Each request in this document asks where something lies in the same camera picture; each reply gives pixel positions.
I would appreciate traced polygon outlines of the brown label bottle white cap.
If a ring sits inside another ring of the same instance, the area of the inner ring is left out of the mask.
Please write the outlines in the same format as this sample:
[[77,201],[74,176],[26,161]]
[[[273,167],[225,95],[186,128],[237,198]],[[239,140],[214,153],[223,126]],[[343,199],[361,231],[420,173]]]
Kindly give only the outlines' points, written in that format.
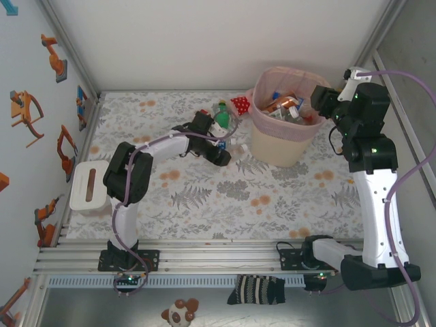
[[272,113],[275,110],[288,110],[291,107],[299,108],[300,101],[295,95],[286,95],[283,97],[279,97],[267,107],[262,109],[264,112]]

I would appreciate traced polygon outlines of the clear unlabelled bottle white cap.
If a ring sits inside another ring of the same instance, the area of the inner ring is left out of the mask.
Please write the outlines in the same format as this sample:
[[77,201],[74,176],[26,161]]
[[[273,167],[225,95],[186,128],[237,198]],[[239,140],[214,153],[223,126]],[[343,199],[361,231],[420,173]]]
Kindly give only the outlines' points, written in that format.
[[246,144],[231,144],[227,151],[233,160],[237,160],[248,151],[248,146]]

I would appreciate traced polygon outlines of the translucent bin liner bag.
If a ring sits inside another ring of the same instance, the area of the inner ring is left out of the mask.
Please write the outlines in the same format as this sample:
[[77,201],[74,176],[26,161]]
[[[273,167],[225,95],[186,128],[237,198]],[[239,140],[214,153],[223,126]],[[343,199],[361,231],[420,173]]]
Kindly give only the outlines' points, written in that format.
[[282,140],[303,142],[313,138],[326,122],[325,118],[315,115],[314,124],[298,125],[272,118],[264,114],[262,109],[273,101],[275,91],[282,95],[291,91],[309,104],[310,96],[317,85],[330,86],[322,76],[293,67],[276,66],[265,70],[254,88],[247,92],[253,124],[263,134]]

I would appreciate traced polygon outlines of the green bottle yellow cap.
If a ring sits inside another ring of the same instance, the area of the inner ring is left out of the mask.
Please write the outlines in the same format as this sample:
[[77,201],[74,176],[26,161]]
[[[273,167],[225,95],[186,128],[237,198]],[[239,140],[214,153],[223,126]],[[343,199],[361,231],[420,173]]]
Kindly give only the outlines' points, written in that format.
[[218,103],[218,112],[215,115],[215,121],[224,129],[230,125],[230,111],[225,101],[221,100]]

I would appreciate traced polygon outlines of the pink plush toy polka dots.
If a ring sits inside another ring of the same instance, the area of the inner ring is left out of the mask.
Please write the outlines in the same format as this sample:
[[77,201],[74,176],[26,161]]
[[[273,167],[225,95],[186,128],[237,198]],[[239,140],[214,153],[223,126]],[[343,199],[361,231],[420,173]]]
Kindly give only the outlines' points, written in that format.
[[250,115],[253,110],[253,91],[247,90],[243,95],[238,95],[230,100],[231,111],[238,117]]

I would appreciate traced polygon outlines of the pink laundry basket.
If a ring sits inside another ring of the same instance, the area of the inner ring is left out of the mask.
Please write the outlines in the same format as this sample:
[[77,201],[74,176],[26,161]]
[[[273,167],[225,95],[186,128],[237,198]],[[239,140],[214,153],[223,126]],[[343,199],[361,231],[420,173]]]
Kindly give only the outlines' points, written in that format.
[[251,154],[257,160],[269,165],[289,168],[299,160],[314,137],[303,142],[282,140],[263,134],[253,124],[251,129]]

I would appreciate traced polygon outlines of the floral tablecloth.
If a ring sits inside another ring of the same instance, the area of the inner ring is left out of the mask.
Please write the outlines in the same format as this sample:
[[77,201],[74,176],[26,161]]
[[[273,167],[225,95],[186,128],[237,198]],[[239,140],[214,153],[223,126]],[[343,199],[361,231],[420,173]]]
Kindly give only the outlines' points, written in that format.
[[[109,161],[119,143],[154,140],[217,111],[231,93],[108,93],[89,160]],[[136,231],[147,239],[289,239],[311,234],[362,238],[356,184],[339,156],[341,136],[324,123],[291,168],[258,161],[249,151],[226,167],[188,155],[153,168],[138,207]]]

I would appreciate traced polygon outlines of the white tissue box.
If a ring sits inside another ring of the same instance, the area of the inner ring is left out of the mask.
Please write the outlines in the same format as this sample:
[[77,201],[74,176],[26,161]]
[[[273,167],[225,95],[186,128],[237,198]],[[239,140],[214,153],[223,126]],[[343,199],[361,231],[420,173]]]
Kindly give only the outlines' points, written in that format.
[[[107,188],[103,183],[108,166],[109,163],[105,160],[84,161],[76,166],[69,200],[69,207],[73,211],[83,215],[93,215],[102,212],[110,205]],[[92,168],[96,169],[93,199],[91,202],[86,202],[87,181],[89,170]]]

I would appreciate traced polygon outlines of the black white striped sock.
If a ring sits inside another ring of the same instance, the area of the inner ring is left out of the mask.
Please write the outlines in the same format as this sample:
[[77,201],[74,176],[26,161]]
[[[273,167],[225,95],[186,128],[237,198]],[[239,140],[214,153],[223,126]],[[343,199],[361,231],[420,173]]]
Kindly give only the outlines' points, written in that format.
[[238,275],[228,305],[285,303],[285,280],[274,276]]

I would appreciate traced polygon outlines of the brown white plush toy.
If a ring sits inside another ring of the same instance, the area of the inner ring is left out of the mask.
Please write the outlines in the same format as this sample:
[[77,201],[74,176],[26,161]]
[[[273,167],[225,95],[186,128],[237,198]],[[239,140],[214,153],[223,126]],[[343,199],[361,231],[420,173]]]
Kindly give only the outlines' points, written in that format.
[[199,301],[195,298],[178,299],[169,309],[161,313],[161,318],[166,320],[171,327],[189,327],[196,317],[198,307]]

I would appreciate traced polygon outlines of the aluminium frame rails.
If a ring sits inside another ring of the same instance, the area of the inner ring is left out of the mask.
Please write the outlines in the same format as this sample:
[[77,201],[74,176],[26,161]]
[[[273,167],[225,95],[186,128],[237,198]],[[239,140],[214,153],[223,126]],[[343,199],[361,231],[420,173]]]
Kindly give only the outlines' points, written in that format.
[[[160,251],[158,274],[262,274],[280,273],[276,240],[141,240],[139,248]],[[56,247],[43,248],[33,272],[97,274],[106,241],[61,237]]]

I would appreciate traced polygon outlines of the blue orange wall decoration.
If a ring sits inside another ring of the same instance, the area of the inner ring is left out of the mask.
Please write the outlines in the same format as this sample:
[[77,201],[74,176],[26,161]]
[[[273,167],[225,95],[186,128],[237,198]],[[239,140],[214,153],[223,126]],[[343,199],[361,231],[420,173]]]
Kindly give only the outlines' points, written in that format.
[[77,96],[76,96],[76,111],[78,117],[78,128],[82,131],[87,126],[86,116],[86,106],[88,104],[88,97],[80,85],[77,86]]

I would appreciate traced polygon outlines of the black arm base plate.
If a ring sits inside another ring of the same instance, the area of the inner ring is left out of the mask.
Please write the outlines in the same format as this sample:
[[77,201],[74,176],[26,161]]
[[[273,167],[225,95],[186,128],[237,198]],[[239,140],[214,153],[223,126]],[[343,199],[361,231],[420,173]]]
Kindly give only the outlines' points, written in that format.
[[[157,271],[159,267],[158,250],[139,250],[137,255],[146,264],[148,271]],[[100,272],[145,271],[141,261],[127,251],[115,253],[103,250],[100,253],[97,270]]]
[[278,250],[281,270],[331,270],[335,268],[326,263],[305,264],[303,262],[302,251],[300,249],[280,249]]

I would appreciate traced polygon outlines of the orange claw wall decoration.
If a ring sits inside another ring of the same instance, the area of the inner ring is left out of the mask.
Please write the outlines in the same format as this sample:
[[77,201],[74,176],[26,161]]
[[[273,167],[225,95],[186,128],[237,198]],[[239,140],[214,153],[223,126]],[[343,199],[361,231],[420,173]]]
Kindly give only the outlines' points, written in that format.
[[[27,91],[21,91],[21,92],[11,91],[10,100],[12,102],[11,117],[19,118],[19,120],[16,121],[15,123],[12,123],[11,126],[15,127],[19,124],[24,124],[34,137],[34,140],[28,143],[28,145],[26,145],[26,148],[29,148],[31,145],[35,144],[38,140],[44,137],[44,134],[37,132],[33,126],[34,123],[44,118],[44,111],[42,110],[42,107],[40,106],[36,98],[32,94],[28,93]],[[32,105],[36,107],[38,112],[38,117],[35,119],[33,119],[31,116]]]

